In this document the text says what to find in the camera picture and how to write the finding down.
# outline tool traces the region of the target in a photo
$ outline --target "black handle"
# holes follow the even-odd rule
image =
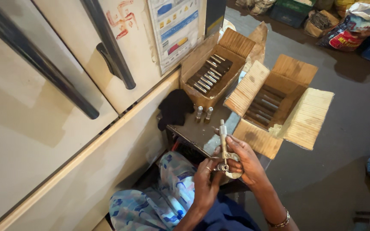
[[[119,49],[116,38],[106,20],[100,3],[98,0],[81,0],[81,2],[82,5],[84,5],[85,11],[90,17],[91,22],[100,36],[102,44],[106,50],[106,52],[101,52],[100,50],[99,52],[102,57],[104,57],[109,71],[120,78],[127,89],[134,89],[136,87],[136,83],[132,78],[131,72],[125,62],[121,50]]]
[[[74,88],[61,71],[17,28],[1,9],[0,38],[54,84],[90,119],[98,118],[100,113],[94,106]]]

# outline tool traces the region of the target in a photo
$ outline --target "concrete floor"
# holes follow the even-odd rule
[[[313,151],[284,141],[267,175],[301,230],[345,231],[355,211],[370,211],[370,61],[356,53],[328,50],[316,38],[267,16],[254,18],[229,2],[225,18],[248,36],[261,21],[269,32],[265,66],[280,54],[319,67],[310,87],[335,93]],[[245,209],[267,230],[251,192]]]

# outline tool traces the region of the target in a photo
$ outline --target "box flap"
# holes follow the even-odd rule
[[[251,148],[269,159],[274,159],[281,147],[283,139],[270,134],[268,131],[241,119],[236,126],[233,136],[248,143]]]
[[[224,106],[243,117],[263,86],[269,72],[263,64],[255,61],[235,90],[225,100]]]
[[[277,136],[312,150],[333,95],[332,92],[308,88]]]
[[[208,59],[210,56],[210,51],[218,43],[219,32],[209,36],[200,45],[198,45],[189,55],[185,56],[182,61],[181,76],[183,76],[187,71],[193,68],[193,66],[198,65],[198,60]]]
[[[288,77],[306,86],[312,81],[318,67],[301,62],[287,55],[280,55],[272,72]]]
[[[246,58],[254,47],[255,42],[228,28],[225,30],[221,40],[219,40],[219,45]]]

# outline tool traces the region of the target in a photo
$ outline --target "paper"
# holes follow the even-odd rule
[[[161,71],[197,45],[200,0],[148,0]]]

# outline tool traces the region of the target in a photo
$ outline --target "cabinet door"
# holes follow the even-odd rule
[[[0,217],[118,116],[30,1],[3,4],[100,116],[88,118],[0,39]]]
[[[162,80],[146,0],[100,0],[104,13],[109,17],[107,23],[136,83],[132,90],[126,89],[124,83],[109,72],[96,50],[101,40],[80,0],[34,0],[34,3],[118,113]],[[127,22],[127,33],[123,34],[120,34],[119,27],[112,26],[121,19],[120,11],[134,15],[131,24]]]

